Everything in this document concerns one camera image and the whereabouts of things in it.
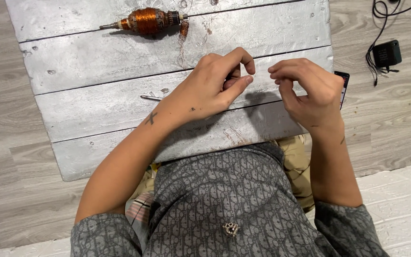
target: wooden plank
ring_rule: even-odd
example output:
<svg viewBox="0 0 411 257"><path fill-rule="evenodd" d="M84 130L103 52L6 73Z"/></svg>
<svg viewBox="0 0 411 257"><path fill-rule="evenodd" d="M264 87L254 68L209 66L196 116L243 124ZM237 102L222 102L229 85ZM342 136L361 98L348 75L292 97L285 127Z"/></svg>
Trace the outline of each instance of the wooden plank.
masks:
<svg viewBox="0 0 411 257"><path fill-rule="evenodd" d="M225 54L237 46L259 57L328 46L330 38L324 0L194 16L182 66L192 68L207 53ZM152 39L96 31L26 42L20 49L38 95L181 70L177 40L176 33Z"/></svg>
<svg viewBox="0 0 411 257"><path fill-rule="evenodd" d="M53 143L65 181L88 178L106 155L133 129ZM225 111L174 131L155 162L306 133L291 120L283 102Z"/></svg>
<svg viewBox="0 0 411 257"><path fill-rule="evenodd" d="M135 9L146 7L163 11L197 15L233 10L257 5L287 2L289 0L6 0L15 34L19 42L49 38L99 29L100 25L128 16Z"/></svg>
<svg viewBox="0 0 411 257"><path fill-rule="evenodd" d="M280 60L301 57L312 60L329 72L333 71L331 46L255 59L254 82L231 104L230 109L281 100L278 86L269 78L267 69ZM36 102L54 143L136 127L157 105L157 102L141 99L140 95L153 92L156 96L165 97L187 74L189 71L181 71L38 95ZM298 84L294 89L298 95L305 94Z"/></svg>

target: shirt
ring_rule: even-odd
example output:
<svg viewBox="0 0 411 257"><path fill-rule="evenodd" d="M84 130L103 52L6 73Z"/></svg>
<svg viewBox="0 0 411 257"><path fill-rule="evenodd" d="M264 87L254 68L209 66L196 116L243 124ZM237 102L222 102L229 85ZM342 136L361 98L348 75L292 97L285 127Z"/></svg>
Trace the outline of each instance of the shirt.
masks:
<svg viewBox="0 0 411 257"><path fill-rule="evenodd" d="M155 180L145 249L123 214L102 213L73 227L71 256L388 256L364 205L316 202L315 229L283 157L259 143L168 162ZM235 237L228 223L238 225Z"/></svg>

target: fingernail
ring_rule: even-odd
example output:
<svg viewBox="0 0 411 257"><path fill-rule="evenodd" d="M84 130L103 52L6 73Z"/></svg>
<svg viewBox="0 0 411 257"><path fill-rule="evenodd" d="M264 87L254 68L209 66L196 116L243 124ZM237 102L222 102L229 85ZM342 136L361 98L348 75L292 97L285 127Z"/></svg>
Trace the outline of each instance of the fingernail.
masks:
<svg viewBox="0 0 411 257"><path fill-rule="evenodd" d="M250 84L250 83L252 83L252 82L253 82L253 77L252 77L252 76L250 76L250 75L245 76L245 80L247 81L247 83L248 83L248 84Z"/></svg>

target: shirt sleeve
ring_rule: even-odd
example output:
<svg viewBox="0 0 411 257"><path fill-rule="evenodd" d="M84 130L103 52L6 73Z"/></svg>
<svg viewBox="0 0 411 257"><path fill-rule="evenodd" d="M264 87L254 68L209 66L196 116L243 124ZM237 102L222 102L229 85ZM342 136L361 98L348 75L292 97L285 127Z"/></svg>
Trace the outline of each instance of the shirt sleeve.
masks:
<svg viewBox="0 0 411 257"><path fill-rule="evenodd" d="M123 214L93 215L72 228L71 257L99 256L142 256L139 240Z"/></svg>
<svg viewBox="0 0 411 257"><path fill-rule="evenodd" d="M315 208L317 230L340 256L389 257L364 205L353 208L316 202Z"/></svg>

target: smartphone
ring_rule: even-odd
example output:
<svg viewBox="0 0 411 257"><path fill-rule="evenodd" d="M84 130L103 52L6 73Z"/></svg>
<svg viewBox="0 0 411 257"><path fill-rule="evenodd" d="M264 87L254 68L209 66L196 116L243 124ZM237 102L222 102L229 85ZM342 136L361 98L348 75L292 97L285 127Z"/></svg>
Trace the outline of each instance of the smartphone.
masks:
<svg viewBox="0 0 411 257"><path fill-rule="evenodd" d="M342 109L343 98L345 97L345 92L347 91L348 81L350 80L350 74L340 71L334 71L335 75L343 78L343 89L342 95L340 96L340 109Z"/></svg>

